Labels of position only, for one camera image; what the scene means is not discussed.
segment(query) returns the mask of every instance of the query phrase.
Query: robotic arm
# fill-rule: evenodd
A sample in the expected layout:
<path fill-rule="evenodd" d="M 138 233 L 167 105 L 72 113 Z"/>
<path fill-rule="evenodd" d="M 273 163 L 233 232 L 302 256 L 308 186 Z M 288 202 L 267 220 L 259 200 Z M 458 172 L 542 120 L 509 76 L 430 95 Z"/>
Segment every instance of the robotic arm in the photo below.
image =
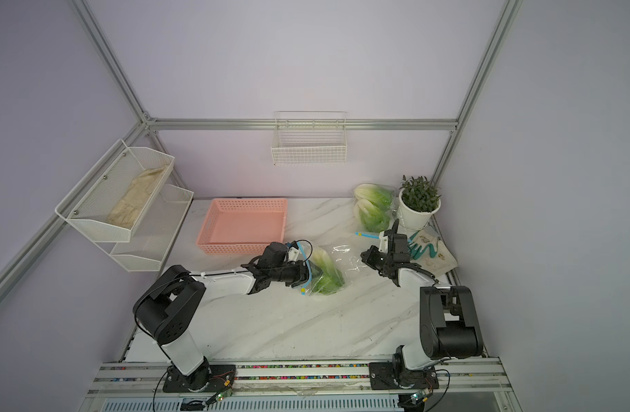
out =
<path fill-rule="evenodd" d="M 407 235 L 399 221 L 380 234 L 380 245 L 361 253 L 362 261 L 420 300 L 420 344 L 397 348 L 392 364 L 370 363 L 372 389 L 429 388 L 431 368 L 445 358 L 482 355 L 484 342 L 473 295 L 466 286 L 442 285 L 433 274 L 410 262 Z M 449 312 L 455 320 L 446 320 Z"/>
<path fill-rule="evenodd" d="M 467 287 L 442 285 L 433 274 L 410 262 L 407 235 L 397 233 L 398 221 L 380 234 L 380 246 L 361 253 L 362 261 L 404 287 L 420 300 L 420 344 L 400 346 L 392 363 L 370 363 L 373 389 L 434 389 L 431 368 L 444 357 L 466 358 L 482 354 L 482 334 L 473 296 Z M 172 366 L 164 392 L 218 391 L 222 379 L 234 375 L 234 365 L 209 365 L 187 327 L 202 300 L 227 295 L 251 295 L 272 282 L 298 287 L 310 272 L 299 259 L 296 242 L 271 243 L 261 256 L 228 271 L 191 273 L 172 266 L 134 305 L 137 324 L 154 339 Z M 456 320 L 446 320 L 449 311 Z"/>
<path fill-rule="evenodd" d="M 165 386 L 164 391 L 212 389 L 210 377 L 216 375 L 214 367 L 210 367 L 187 330 L 200 302 L 227 295 L 252 295 L 272 282 L 285 282 L 290 287 L 302 285 L 309 275 L 306 262 L 298 259 L 299 254 L 296 242 L 274 242 L 261 256 L 240 268 L 193 274 L 175 265 L 160 276 L 135 303 L 134 314 L 137 324 L 173 363 L 168 381 L 175 383 L 171 385 L 174 388 Z M 235 371 L 234 365 L 223 368 Z"/>

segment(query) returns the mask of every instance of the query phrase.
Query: pink plastic basket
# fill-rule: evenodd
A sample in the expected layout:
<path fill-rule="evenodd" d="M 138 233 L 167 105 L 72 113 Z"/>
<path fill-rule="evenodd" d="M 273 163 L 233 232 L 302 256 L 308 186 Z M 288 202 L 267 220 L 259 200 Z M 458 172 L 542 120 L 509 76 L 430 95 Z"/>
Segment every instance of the pink plastic basket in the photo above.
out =
<path fill-rule="evenodd" d="M 283 242 L 287 199 L 214 199 L 196 245 L 208 254 L 260 254 Z"/>

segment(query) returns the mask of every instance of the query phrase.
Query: potted plant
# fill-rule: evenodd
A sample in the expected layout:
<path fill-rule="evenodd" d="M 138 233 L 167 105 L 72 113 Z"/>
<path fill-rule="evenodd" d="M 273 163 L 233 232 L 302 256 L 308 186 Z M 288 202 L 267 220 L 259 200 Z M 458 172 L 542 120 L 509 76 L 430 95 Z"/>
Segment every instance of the potted plant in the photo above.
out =
<path fill-rule="evenodd" d="M 406 229 L 422 229 L 430 217 L 441 208 L 438 188 L 424 176 L 411 176 L 409 179 L 402 176 L 402 188 L 398 198 L 398 217 Z"/>

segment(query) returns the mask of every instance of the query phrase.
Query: black cable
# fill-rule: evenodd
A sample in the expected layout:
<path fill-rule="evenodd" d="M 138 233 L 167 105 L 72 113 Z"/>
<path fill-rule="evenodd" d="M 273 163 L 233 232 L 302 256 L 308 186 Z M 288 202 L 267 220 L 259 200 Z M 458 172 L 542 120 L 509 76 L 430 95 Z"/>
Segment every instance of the black cable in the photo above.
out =
<path fill-rule="evenodd" d="M 379 376 L 379 375 L 375 375 L 375 376 L 377 377 L 377 379 L 381 380 L 383 383 L 387 384 L 388 386 L 395 386 L 395 384 L 388 383 L 388 381 L 386 379 L 382 378 L 381 376 Z"/>
<path fill-rule="evenodd" d="M 311 253 L 308 255 L 308 257 L 304 260 L 304 262 L 307 262 L 308 259 L 311 258 L 311 256 L 313 255 L 313 244 L 310 241 L 307 241 L 306 239 L 299 239 L 298 241 L 294 241 L 295 243 L 297 242 L 308 242 L 308 244 L 311 246 Z"/>
<path fill-rule="evenodd" d="M 164 372 L 164 375 L 162 375 L 160 380 L 157 381 L 157 386 L 155 386 L 155 391 L 152 393 L 152 412 L 155 412 L 155 395 L 157 395 L 157 390 L 160 387 L 160 383 L 161 383 L 162 379 L 164 379 L 164 376 L 166 374 L 168 374 L 168 373 L 169 373 L 169 368 L 166 368 L 166 372 Z"/>
<path fill-rule="evenodd" d="M 143 301 L 144 299 L 146 299 L 147 297 L 149 297 L 150 295 L 152 295 L 152 294 L 153 294 L 153 292 L 155 292 L 156 290 L 159 290 L 159 289 L 161 289 L 161 288 L 163 288 L 163 287 L 166 287 L 167 285 L 170 285 L 170 284 L 172 284 L 173 282 L 175 282 L 175 281 L 177 281 L 177 280 L 180 280 L 180 279 L 187 279 L 188 277 L 192 277 L 192 276 L 215 276 L 215 275 L 229 275 L 229 274 L 238 274 L 238 273 L 247 273 L 247 272 L 250 272 L 250 270 L 244 270 L 244 271 L 239 271 L 239 272 L 232 271 L 232 272 L 224 272 L 224 273 L 217 273 L 217 274 L 210 274 L 210 275 L 200 275 L 200 274 L 197 274 L 197 275 L 192 275 L 192 274 L 190 273 L 189 275 L 186 275 L 186 276 L 178 276 L 178 277 L 176 277 L 176 278 L 175 278 L 175 279 L 173 279 L 173 280 L 170 280 L 170 281 L 168 281 L 168 282 L 165 282 L 164 284 L 161 284 L 161 285 L 157 286 L 157 287 L 156 287 L 155 289 L 153 289 L 152 291 L 150 291 L 150 292 L 146 293 L 146 295 L 145 295 L 143 298 L 139 299 L 139 300 L 140 300 L 140 301 Z M 141 307 L 141 305 L 139 305 L 139 306 L 137 307 L 137 309 L 135 310 L 135 312 L 134 312 L 134 314 L 133 314 L 133 315 L 134 315 L 134 317 L 135 317 L 135 323 L 137 324 L 137 326 L 139 327 L 139 329 L 141 329 L 141 330 L 142 330 L 142 331 L 143 331 L 146 335 L 150 336 L 153 340 L 155 340 L 155 338 L 154 338 L 154 337 L 153 337 L 153 336 L 152 336 L 149 332 L 147 332 L 144 328 L 142 328 L 142 327 L 141 327 L 141 325 L 139 325 L 139 322 L 138 322 L 138 319 L 137 319 L 137 311 L 139 310 L 139 308 L 140 308 L 140 307 Z"/>
<path fill-rule="evenodd" d="M 432 299 L 432 294 L 428 293 L 427 294 L 427 311 L 429 311 L 429 313 L 430 313 L 430 325 L 432 326 L 432 332 L 434 333 L 434 336 L 436 337 L 436 340 L 438 341 L 439 345 L 441 345 L 441 347 L 445 351 L 445 354 L 447 355 L 447 357 L 452 359 L 452 357 L 450 356 L 450 352 L 447 351 L 447 348 L 445 347 L 443 342 L 441 342 L 441 338 L 439 337 L 438 333 L 436 333 L 436 328 L 434 327 L 434 322 L 432 321 L 432 312 L 430 310 L 430 301 L 431 301 L 431 299 Z"/>
<path fill-rule="evenodd" d="M 440 370 L 444 370 L 445 373 L 447 373 L 447 385 L 445 385 L 445 390 L 443 391 L 443 395 L 441 395 L 441 398 L 439 398 L 436 402 L 434 402 L 434 405 L 432 405 L 431 408 L 424 409 L 423 412 L 425 412 L 425 411 L 428 412 L 428 411 L 431 411 L 432 409 L 436 408 L 436 405 L 438 405 L 438 403 L 443 400 L 443 397 L 447 393 L 447 389 L 450 387 L 450 380 L 451 380 L 451 378 L 450 378 L 450 371 L 448 369 L 436 369 L 435 372 L 438 372 Z"/>
<path fill-rule="evenodd" d="M 306 260 L 304 260 L 304 263 L 305 263 L 308 259 L 310 259 L 310 258 L 311 258 L 311 255 L 312 255 L 312 247 L 311 247 L 311 254 L 310 254 L 310 255 L 306 258 Z M 254 264 L 253 262 L 255 262 L 256 260 L 260 259 L 261 257 L 262 257 L 262 256 L 256 256 L 256 257 L 254 257 L 253 259 L 251 259 L 251 260 L 249 260 L 249 261 L 248 261 L 248 264 L 249 264 L 249 265 L 253 265 L 253 264 Z M 254 270 L 258 270 L 258 271 L 262 272 L 262 271 L 266 271 L 266 270 L 283 270 L 283 269 L 289 269 L 289 268 L 293 268 L 293 267 L 294 267 L 293 265 L 285 265 L 285 266 L 277 266 L 277 267 L 275 267 L 275 268 L 266 268 L 266 269 L 254 268 Z"/>
<path fill-rule="evenodd" d="M 217 403 L 217 401 L 218 401 L 217 397 L 221 393 L 223 393 L 226 390 L 228 390 L 232 385 L 233 385 L 232 383 L 229 383 L 228 385 L 223 384 L 223 386 L 221 386 L 221 388 L 217 391 L 217 393 L 215 393 L 214 395 L 210 396 L 210 399 L 205 401 L 204 405 L 207 407 L 206 409 L 209 409 L 211 405 L 213 405 L 214 403 Z"/>
<path fill-rule="evenodd" d="M 203 403 L 202 400 L 193 400 L 193 401 L 189 401 L 188 403 L 183 403 L 182 405 L 180 405 L 180 410 L 181 411 L 204 411 L 205 404 Z"/>

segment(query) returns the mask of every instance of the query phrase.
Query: white arm segment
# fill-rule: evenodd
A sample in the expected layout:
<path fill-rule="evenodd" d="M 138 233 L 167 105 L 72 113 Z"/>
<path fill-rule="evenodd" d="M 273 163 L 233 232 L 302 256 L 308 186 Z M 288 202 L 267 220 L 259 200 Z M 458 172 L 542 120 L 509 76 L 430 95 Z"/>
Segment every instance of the white arm segment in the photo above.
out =
<path fill-rule="evenodd" d="M 228 295 L 245 295 L 251 292 L 256 278 L 245 268 L 201 272 L 194 274 L 194 280 L 205 285 L 205 293 L 201 302 L 211 301 Z"/>
<path fill-rule="evenodd" d="M 173 342 L 162 345 L 162 350 L 185 376 L 191 375 L 203 363 L 203 354 L 196 346 L 189 328 Z"/>
<path fill-rule="evenodd" d="M 399 270 L 397 280 L 400 287 L 408 290 L 418 300 L 420 300 L 421 287 L 434 286 L 434 280 L 431 277 L 407 268 Z M 439 289 L 450 288 L 449 285 L 440 284 L 437 284 L 436 287 Z M 420 342 L 405 345 L 402 348 L 402 357 L 404 358 L 405 367 L 410 370 L 420 370 L 428 366 L 428 363 L 432 363 L 427 355 L 425 355 L 425 351 L 422 350 L 422 344 Z"/>
<path fill-rule="evenodd" d="M 194 275 L 195 280 L 205 285 L 206 289 L 201 302 L 228 295 L 245 295 L 251 292 L 251 288 L 256 283 L 255 277 L 244 268 L 192 275 Z M 171 358 L 180 373 L 185 376 L 190 375 L 203 363 L 203 354 L 196 346 L 189 328 L 173 342 L 162 345 L 162 349 Z"/>

